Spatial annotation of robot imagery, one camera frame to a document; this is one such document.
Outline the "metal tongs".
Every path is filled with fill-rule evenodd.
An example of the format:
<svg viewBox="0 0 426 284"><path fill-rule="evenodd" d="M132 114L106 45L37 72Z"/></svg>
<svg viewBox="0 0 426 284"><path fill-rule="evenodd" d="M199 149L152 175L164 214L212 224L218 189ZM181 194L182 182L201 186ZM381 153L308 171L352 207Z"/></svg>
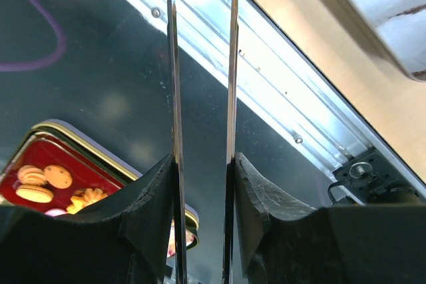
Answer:
<svg viewBox="0 0 426 284"><path fill-rule="evenodd" d="M172 155L174 158L174 236L176 248L176 282L187 283L187 246L184 231L184 157L182 139L182 114L180 99L180 70L178 55L178 32L176 0L166 0L167 38L169 69L172 76ZM232 283L234 250L234 184L236 175L236 101L237 101L237 60L238 60L238 0L231 2L230 54L228 67L226 183L224 206L224 242L222 282Z"/></svg>

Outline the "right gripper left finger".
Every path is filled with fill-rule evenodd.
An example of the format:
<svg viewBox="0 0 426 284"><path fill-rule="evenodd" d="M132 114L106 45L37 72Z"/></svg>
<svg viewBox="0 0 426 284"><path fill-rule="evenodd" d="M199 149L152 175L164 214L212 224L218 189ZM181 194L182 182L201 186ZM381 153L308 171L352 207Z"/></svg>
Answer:
<svg viewBox="0 0 426 284"><path fill-rule="evenodd" d="M162 283L172 157L75 215L1 208L2 283Z"/></svg>

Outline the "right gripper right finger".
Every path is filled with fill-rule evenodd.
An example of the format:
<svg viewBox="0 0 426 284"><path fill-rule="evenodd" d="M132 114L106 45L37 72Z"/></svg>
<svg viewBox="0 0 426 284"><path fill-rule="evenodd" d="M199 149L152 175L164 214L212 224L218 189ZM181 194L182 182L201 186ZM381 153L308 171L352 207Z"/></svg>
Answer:
<svg viewBox="0 0 426 284"><path fill-rule="evenodd" d="M425 206L315 209L236 155L243 276L250 283L424 283Z"/></svg>

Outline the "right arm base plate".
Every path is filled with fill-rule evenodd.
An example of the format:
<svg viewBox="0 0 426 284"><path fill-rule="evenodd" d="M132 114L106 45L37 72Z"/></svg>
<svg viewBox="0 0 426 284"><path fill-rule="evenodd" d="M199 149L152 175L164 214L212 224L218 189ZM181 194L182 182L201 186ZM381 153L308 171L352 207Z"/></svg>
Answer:
<svg viewBox="0 0 426 284"><path fill-rule="evenodd" d="M333 171L332 204L424 204L421 195L376 149L369 149Z"/></svg>

